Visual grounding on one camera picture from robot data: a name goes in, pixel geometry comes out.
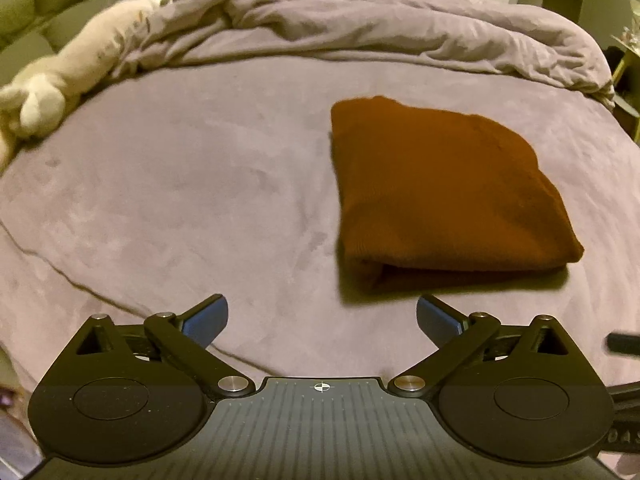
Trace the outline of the crumpled purple duvet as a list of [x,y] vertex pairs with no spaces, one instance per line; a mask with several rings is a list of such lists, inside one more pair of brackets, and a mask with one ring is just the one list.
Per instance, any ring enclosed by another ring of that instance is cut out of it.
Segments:
[[129,37],[112,77],[268,55],[514,75],[614,100],[588,32],[539,6],[491,0],[170,0]]

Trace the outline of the yellow side table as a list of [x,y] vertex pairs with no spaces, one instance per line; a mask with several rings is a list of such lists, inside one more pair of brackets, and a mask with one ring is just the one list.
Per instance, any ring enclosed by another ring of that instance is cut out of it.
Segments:
[[612,73],[615,90],[615,104],[634,120],[631,136],[639,143],[639,90],[631,84],[631,67],[639,63],[639,39],[630,26],[625,26],[620,36],[612,36],[623,50],[622,58]]

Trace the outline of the cream long plush toy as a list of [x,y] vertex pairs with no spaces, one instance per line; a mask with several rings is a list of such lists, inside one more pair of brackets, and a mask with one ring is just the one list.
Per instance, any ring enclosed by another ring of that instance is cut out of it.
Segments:
[[60,52],[37,58],[1,88],[1,167],[17,145],[51,134],[116,65],[128,38],[172,0],[122,0],[102,10]]

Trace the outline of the green sofa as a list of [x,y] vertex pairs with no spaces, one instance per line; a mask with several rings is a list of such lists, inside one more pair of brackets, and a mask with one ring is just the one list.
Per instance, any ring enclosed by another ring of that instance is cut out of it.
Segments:
[[1,0],[1,82],[58,53],[90,18],[116,0]]

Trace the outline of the rust red knit sweater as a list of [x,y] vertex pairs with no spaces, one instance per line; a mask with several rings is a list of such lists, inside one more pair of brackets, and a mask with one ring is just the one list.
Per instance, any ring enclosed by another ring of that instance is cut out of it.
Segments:
[[357,284],[474,284],[582,258],[558,189],[504,125],[376,96],[335,103],[331,126],[342,260]]

